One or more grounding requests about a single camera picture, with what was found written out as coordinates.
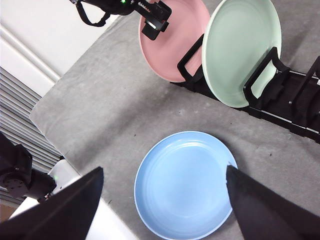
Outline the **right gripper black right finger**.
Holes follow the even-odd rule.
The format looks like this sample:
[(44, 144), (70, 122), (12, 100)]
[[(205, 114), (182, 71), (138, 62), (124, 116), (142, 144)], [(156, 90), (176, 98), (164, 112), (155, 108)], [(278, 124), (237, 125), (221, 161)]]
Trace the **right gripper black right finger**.
[(231, 207), (246, 240), (318, 240), (320, 218), (232, 165), (226, 168)]

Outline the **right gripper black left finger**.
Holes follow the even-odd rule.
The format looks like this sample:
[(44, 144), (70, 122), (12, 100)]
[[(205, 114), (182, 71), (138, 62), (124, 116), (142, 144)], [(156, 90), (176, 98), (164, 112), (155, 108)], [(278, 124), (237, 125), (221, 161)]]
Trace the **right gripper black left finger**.
[(2, 240), (84, 240), (95, 217), (104, 171), (97, 167), (50, 199), (0, 224)]

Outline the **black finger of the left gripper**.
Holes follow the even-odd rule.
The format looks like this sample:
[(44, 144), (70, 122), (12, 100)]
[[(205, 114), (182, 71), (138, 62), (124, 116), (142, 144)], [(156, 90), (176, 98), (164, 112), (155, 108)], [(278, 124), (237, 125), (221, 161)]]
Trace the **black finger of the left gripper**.
[(141, 32), (143, 35), (148, 37), (150, 40), (154, 41), (160, 32), (165, 32), (169, 23), (167, 21), (163, 22), (160, 29), (157, 29), (156, 26), (148, 20), (144, 21), (145, 25), (142, 28)]

